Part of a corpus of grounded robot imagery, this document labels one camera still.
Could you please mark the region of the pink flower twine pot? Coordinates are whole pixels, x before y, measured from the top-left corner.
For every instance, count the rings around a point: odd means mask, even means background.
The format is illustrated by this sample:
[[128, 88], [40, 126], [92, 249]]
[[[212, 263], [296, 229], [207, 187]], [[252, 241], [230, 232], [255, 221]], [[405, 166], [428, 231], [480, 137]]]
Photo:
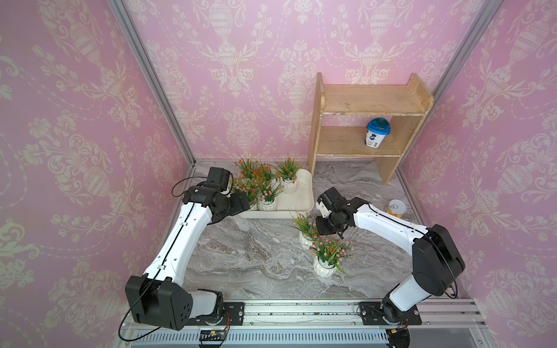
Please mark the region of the pink flower twine pot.
[[249, 200], [250, 210], [258, 210], [259, 185], [254, 178], [239, 177], [234, 179], [233, 192], [244, 192]]

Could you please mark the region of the pink flower front pot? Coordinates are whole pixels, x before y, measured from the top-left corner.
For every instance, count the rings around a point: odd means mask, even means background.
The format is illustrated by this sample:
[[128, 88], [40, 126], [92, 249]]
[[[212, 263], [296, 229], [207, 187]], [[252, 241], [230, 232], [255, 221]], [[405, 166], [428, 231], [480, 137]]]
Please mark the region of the pink flower front pot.
[[259, 185], [258, 209], [271, 212], [277, 210], [277, 198], [282, 193], [281, 184], [278, 181], [264, 181]]

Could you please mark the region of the orange flower white pot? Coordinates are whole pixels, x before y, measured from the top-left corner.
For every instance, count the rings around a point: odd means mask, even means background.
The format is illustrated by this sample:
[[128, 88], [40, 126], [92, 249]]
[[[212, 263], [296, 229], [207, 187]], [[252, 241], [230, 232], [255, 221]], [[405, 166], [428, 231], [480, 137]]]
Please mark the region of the orange flower white pot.
[[236, 166], [239, 168], [239, 176], [242, 180], [249, 181], [259, 178], [259, 170], [261, 163], [258, 160], [253, 160], [250, 157], [241, 157]]

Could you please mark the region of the red pink flower pot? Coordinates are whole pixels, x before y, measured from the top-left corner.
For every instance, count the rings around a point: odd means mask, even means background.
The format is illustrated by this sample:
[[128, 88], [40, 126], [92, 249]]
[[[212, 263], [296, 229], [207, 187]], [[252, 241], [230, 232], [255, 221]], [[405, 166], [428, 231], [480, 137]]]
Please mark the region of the red pink flower pot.
[[298, 213], [294, 218], [294, 224], [298, 230], [298, 241], [302, 247], [312, 249], [319, 245], [319, 234], [314, 217]]

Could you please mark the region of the red flower front pot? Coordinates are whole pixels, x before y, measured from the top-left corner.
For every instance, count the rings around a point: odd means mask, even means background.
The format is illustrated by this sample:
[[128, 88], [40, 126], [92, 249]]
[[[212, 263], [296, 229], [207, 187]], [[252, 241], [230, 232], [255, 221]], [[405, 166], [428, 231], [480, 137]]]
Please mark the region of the red flower front pot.
[[330, 278], [337, 271], [344, 273], [342, 264], [346, 260], [353, 259], [352, 242], [346, 242], [340, 237], [315, 234], [312, 237], [312, 245], [309, 246], [309, 249], [314, 256], [313, 269], [316, 275], [321, 278]]

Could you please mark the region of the red flower white pot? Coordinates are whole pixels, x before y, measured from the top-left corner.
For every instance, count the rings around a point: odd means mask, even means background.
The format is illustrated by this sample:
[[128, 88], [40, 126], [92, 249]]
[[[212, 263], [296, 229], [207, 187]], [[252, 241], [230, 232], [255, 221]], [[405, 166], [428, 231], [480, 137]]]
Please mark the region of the red flower white pot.
[[254, 169], [254, 174], [260, 184], [275, 186], [277, 183], [277, 176], [269, 163], [259, 162]]

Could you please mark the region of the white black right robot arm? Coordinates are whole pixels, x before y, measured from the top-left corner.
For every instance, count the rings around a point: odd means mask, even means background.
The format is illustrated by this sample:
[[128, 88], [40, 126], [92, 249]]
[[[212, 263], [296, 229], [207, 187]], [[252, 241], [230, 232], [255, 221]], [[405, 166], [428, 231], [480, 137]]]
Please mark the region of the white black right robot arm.
[[335, 187], [317, 198], [316, 208], [319, 235], [343, 236], [346, 229], [356, 227], [381, 236], [412, 257], [412, 274], [382, 300], [381, 311], [388, 323], [400, 323], [415, 305], [443, 295], [466, 269], [451, 234], [441, 225], [407, 222], [359, 197], [347, 200]]

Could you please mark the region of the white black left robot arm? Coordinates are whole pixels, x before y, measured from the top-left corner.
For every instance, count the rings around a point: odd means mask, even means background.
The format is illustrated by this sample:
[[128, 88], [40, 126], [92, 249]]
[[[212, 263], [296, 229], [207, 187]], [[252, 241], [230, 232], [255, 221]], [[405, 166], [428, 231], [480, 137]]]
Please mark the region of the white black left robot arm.
[[244, 192], [233, 192], [232, 174], [211, 167], [201, 183], [181, 194], [180, 213], [161, 251], [143, 275], [132, 275], [125, 287], [135, 323], [179, 331], [190, 321], [218, 324], [225, 316], [219, 291], [184, 288], [184, 275], [202, 232], [250, 209]]

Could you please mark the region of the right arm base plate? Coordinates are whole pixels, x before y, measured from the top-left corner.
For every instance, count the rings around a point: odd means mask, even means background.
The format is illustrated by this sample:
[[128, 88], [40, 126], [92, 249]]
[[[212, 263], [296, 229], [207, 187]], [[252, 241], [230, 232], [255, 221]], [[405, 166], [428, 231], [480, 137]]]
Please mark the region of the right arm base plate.
[[402, 312], [393, 304], [360, 302], [356, 309], [364, 326], [420, 326], [422, 319], [416, 306]]

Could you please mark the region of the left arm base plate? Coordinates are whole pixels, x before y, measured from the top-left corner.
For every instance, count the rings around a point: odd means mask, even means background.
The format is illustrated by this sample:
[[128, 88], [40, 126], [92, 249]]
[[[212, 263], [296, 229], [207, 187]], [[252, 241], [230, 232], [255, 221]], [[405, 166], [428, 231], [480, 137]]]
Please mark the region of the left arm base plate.
[[222, 316], [219, 319], [209, 317], [191, 318], [186, 326], [242, 326], [244, 323], [245, 302], [223, 303]]

